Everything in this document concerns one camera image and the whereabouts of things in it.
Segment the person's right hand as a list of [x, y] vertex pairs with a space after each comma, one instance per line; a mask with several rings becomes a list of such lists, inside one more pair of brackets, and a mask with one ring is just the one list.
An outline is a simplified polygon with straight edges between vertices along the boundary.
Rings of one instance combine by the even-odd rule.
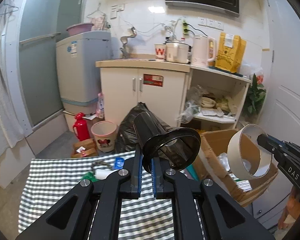
[[300, 216], [300, 193], [293, 186], [288, 197], [288, 202], [283, 210], [283, 213], [278, 221], [278, 229], [286, 229], [296, 222]]

